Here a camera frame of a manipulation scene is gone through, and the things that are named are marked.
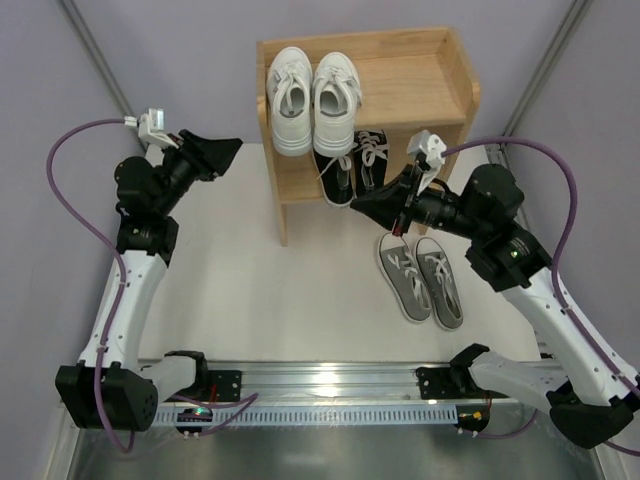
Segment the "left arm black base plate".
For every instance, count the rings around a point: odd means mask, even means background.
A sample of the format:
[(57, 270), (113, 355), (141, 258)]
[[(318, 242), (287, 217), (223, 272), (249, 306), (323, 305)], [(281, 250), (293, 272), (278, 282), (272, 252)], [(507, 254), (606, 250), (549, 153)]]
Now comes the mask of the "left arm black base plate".
[(209, 370), (200, 399), (204, 402), (237, 402), (241, 399), (240, 370)]

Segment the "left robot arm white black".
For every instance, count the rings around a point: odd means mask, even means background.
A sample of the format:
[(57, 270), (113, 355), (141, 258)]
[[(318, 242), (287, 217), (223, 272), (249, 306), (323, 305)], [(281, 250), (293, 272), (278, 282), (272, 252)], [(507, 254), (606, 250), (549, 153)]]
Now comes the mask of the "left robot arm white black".
[(89, 343), (77, 363), (60, 367), (55, 378), (77, 427), (143, 432), (160, 403), (180, 395), (199, 400), (210, 389), (203, 353), (171, 351), (149, 367), (140, 365), (138, 353), (177, 243), (179, 225), (170, 214), (194, 183), (223, 176), (242, 144), (182, 130), (163, 148), (160, 164), (131, 156), (116, 166), (114, 264)]

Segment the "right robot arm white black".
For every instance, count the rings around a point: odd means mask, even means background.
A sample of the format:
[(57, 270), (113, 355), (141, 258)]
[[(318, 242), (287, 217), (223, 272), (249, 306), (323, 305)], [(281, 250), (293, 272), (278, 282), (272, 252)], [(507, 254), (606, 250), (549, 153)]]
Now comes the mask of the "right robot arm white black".
[(547, 414), (575, 445), (591, 449), (634, 419), (639, 397), (625, 385), (639, 381), (623, 361), (611, 370), (580, 334), (577, 309), (565, 290), (555, 291), (552, 260), (536, 237), (515, 220), (524, 201), (514, 176), (499, 165), (472, 171), (461, 194), (417, 187), (411, 167), (388, 185), (357, 198), (351, 207), (395, 235), (415, 222), (470, 240), (471, 269), (511, 303), (550, 347), (559, 372), (511, 361), (473, 344), (450, 362), (467, 386), (514, 398)]

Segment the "black canvas sneaker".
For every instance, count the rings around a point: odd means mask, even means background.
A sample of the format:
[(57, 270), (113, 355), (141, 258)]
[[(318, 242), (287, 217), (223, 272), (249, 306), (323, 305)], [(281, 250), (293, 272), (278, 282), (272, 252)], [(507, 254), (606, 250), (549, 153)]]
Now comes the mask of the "black canvas sneaker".
[(384, 185), (389, 150), (387, 137), (382, 130), (360, 130), (354, 133), (352, 153), (357, 197), (369, 194)]
[(326, 157), (313, 152), (325, 201), (333, 207), (346, 207), (353, 199), (352, 160), (349, 155)]

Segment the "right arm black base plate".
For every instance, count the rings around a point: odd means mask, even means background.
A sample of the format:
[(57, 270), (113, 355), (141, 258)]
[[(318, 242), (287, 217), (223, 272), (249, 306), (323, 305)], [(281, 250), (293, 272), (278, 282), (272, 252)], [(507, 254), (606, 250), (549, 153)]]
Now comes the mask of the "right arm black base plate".
[(419, 367), (415, 370), (422, 400), (451, 400), (464, 396), (464, 382), (452, 367)]

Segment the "white sneaker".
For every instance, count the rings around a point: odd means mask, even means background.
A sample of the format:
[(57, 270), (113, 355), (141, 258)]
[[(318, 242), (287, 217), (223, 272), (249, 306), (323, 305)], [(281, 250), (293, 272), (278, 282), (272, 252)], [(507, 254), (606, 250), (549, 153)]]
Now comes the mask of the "white sneaker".
[(312, 143), (312, 67), (298, 47), (282, 49), (272, 61), (266, 82), (272, 141), (287, 157), (306, 154)]
[(362, 103), (360, 78), (353, 62), (341, 52), (327, 54), (316, 68), (313, 94), (314, 150), (325, 157), (347, 155)]

